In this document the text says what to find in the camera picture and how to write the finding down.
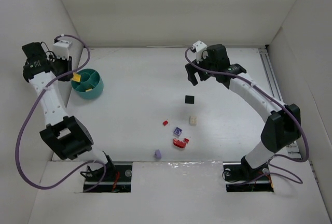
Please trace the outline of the yellow long lego brick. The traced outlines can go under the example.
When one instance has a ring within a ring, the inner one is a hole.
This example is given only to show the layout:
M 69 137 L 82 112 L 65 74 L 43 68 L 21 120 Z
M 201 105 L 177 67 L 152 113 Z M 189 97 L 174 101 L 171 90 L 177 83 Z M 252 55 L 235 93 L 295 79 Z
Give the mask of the yellow long lego brick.
M 81 80 L 81 75 L 78 73 L 73 73 L 72 81 L 80 82 L 80 80 Z

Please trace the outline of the red curved lego piece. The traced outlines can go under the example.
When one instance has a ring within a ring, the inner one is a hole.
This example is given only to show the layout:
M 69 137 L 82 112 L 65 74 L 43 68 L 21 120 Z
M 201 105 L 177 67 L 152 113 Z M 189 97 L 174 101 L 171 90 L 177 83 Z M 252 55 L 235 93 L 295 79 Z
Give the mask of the red curved lego piece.
M 177 138 L 174 138 L 173 139 L 173 145 L 177 148 L 184 149 L 187 144 L 184 141 L 181 141 Z

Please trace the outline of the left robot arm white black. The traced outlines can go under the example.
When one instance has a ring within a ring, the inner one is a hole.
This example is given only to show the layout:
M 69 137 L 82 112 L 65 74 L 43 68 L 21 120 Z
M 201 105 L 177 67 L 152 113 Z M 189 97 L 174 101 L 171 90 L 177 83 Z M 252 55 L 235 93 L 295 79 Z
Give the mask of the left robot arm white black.
M 38 42 L 22 47 L 26 55 L 23 77 L 38 94 L 33 107 L 40 104 L 44 112 L 46 127 L 40 131 L 40 136 L 62 160 L 74 160 L 90 152 L 93 145 L 86 127 L 67 114 L 58 88 L 58 81 L 70 81 L 76 72 L 72 69 L 70 46 L 70 42 L 56 40 L 50 55 Z

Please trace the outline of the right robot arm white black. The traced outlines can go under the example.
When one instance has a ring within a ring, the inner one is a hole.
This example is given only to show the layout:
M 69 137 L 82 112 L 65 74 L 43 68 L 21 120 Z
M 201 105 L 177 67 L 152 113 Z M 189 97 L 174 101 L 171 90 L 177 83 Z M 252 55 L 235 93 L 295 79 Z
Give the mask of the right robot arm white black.
M 224 45 L 207 46 L 197 41 L 188 50 L 196 56 L 185 65 L 193 86 L 214 77 L 245 100 L 265 123 L 259 143 L 241 159 L 236 169 L 242 180 L 249 180 L 281 149 L 302 136 L 300 109 L 296 104 L 287 105 L 267 94 L 243 66 L 231 64 Z

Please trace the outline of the teal round divided container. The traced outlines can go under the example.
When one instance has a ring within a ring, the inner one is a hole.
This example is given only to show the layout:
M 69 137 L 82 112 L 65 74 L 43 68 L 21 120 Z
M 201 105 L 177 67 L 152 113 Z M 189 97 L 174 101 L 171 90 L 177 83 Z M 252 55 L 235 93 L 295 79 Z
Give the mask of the teal round divided container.
M 91 68 L 83 69 L 77 72 L 81 75 L 80 82 L 71 80 L 72 89 L 76 94 L 85 100 L 93 100 L 98 98 L 104 89 L 104 83 L 100 74 Z

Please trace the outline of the black square marker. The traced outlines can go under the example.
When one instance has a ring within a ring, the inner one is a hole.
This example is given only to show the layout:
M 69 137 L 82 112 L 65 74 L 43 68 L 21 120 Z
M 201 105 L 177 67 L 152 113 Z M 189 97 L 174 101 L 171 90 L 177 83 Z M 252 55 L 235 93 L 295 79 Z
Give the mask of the black square marker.
M 185 96 L 185 104 L 194 104 L 195 97 L 193 95 L 186 95 Z

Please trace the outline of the cream lego brick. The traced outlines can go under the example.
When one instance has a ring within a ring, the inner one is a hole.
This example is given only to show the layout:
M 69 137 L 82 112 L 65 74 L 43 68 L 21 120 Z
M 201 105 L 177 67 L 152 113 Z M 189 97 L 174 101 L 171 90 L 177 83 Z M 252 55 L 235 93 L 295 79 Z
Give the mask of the cream lego brick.
M 196 126 L 198 123 L 198 119 L 196 116 L 194 115 L 190 115 L 189 117 L 189 124 L 192 125 L 192 126 Z

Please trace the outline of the purple square lego brick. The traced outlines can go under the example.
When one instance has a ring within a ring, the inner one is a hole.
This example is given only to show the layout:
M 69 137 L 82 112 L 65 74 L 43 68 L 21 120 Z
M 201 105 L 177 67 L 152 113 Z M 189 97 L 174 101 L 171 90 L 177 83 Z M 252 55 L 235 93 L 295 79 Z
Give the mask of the purple square lego brick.
M 180 136 L 182 134 L 182 129 L 180 129 L 179 127 L 176 127 L 175 130 L 173 131 L 173 134 L 175 136 Z

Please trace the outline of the small lavender lego piece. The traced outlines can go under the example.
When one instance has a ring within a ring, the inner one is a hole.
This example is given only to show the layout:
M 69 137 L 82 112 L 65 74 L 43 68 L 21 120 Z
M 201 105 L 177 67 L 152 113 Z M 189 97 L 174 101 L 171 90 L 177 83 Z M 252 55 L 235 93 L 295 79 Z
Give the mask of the small lavender lego piece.
M 161 152 L 159 149 L 155 150 L 154 157 L 158 160 L 162 158 L 162 155 L 161 155 Z

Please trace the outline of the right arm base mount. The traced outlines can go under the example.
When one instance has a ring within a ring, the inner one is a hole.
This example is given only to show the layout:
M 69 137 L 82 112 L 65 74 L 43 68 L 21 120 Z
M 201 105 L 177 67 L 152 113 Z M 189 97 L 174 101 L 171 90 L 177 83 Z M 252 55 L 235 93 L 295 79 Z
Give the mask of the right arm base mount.
M 222 177 L 227 192 L 273 192 L 273 183 L 267 164 L 247 171 L 241 162 L 223 162 Z

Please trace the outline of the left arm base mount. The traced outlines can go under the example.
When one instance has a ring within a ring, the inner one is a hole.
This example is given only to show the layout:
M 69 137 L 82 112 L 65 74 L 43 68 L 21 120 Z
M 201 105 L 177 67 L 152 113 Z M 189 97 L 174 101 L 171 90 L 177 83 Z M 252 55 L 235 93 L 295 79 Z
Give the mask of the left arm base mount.
M 103 167 L 95 169 L 88 166 L 80 172 L 84 178 L 83 192 L 87 193 L 130 193 L 132 179 L 132 163 L 115 163 L 116 171 L 107 170 L 103 180 L 93 189 L 103 175 Z

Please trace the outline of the aluminium rail right side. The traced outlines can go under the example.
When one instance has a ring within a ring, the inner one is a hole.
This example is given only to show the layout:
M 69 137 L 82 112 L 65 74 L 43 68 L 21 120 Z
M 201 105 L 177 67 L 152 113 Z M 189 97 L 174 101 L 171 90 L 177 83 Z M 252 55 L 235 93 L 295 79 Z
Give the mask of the aluminium rail right side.
M 276 80 L 274 70 L 272 68 L 272 64 L 269 59 L 268 51 L 266 47 L 260 47 L 258 48 L 259 55 L 261 57 L 261 61 L 266 73 L 266 77 L 268 80 L 269 88 L 271 91 L 271 95 L 275 97 L 276 99 L 283 101 L 281 91 L 279 89 L 278 82 Z M 299 147 L 296 142 L 293 142 L 286 146 L 287 154 L 289 157 L 293 159 L 300 160 L 302 159 L 302 155 L 299 151 Z

